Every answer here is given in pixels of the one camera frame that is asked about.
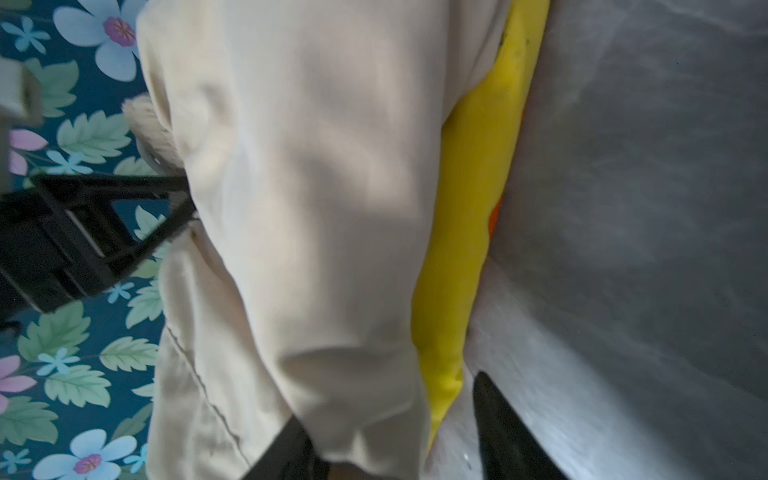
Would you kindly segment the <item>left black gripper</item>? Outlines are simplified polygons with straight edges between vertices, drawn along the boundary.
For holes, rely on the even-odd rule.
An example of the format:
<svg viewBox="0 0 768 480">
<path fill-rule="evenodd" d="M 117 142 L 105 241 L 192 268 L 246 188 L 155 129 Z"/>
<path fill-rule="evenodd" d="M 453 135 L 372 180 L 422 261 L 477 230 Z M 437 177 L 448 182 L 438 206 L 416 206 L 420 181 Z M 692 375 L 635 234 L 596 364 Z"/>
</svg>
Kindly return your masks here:
<svg viewBox="0 0 768 480">
<path fill-rule="evenodd" d="M 98 294 L 192 220 L 184 176 L 40 175 L 33 191 L 1 196 L 1 316 L 29 307 L 51 312 Z M 119 203 L 167 200 L 171 212 L 140 240 Z"/>
</svg>

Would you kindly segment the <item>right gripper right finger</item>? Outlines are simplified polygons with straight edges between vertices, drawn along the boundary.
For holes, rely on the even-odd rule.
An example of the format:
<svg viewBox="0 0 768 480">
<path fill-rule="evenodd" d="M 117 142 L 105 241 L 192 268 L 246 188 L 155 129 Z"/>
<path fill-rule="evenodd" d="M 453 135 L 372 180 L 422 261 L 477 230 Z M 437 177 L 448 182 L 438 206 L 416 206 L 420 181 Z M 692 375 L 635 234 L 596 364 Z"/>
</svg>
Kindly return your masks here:
<svg viewBox="0 0 768 480">
<path fill-rule="evenodd" d="M 483 479 L 567 479 L 486 372 L 474 378 L 472 401 Z"/>
</svg>

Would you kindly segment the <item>orange shorts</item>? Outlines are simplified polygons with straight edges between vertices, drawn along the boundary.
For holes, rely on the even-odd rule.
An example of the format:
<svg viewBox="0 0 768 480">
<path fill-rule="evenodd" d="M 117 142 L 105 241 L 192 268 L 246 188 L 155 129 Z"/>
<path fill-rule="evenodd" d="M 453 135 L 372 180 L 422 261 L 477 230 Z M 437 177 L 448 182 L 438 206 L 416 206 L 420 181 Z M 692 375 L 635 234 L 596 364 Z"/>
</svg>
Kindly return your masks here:
<svg viewBox="0 0 768 480">
<path fill-rule="evenodd" d="M 488 235 L 490 238 L 493 237 L 494 231 L 496 229 L 502 202 L 503 202 L 503 197 L 500 197 L 489 216 Z"/>
</svg>

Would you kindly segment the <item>yellow shorts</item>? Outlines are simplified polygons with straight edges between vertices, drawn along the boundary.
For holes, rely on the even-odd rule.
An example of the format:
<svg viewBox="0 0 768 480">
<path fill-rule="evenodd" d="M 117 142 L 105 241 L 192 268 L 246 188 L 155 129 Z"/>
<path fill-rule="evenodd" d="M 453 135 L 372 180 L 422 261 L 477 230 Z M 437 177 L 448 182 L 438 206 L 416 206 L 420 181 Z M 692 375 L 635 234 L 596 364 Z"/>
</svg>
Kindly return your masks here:
<svg viewBox="0 0 768 480">
<path fill-rule="evenodd" d="M 537 65 L 550 4 L 514 1 L 489 72 L 442 128 L 431 238 L 412 301 L 416 346 L 435 437 L 463 388 L 463 350 Z"/>
</svg>

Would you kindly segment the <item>beige shorts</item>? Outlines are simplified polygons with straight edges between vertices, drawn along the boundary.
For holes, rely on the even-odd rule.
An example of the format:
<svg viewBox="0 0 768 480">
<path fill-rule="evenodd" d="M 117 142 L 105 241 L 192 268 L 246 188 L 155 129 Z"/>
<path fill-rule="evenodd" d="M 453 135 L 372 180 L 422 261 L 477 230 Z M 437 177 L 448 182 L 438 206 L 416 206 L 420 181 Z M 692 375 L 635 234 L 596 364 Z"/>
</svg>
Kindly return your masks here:
<svg viewBox="0 0 768 480">
<path fill-rule="evenodd" d="M 159 272 L 151 479 L 239 479 L 288 420 L 335 476 L 416 479 L 411 301 L 441 130 L 505 1 L 151 1 L 149 95 L 198 218 Z"/>
</svg>

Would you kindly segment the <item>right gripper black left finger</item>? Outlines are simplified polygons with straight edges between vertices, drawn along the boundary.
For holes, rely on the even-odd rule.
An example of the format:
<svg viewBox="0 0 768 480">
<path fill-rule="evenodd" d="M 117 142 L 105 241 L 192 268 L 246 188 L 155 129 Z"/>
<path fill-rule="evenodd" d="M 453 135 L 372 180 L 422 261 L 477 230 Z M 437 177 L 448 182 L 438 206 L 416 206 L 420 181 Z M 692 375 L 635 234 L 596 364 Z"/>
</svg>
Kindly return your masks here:
<svg viewBox="0 0 768 480">
<path fill-rule="evenodd" d="M 327 480 L 329 472 L 330 464 L 293 416 L 242 480 Z"/>
</svg>

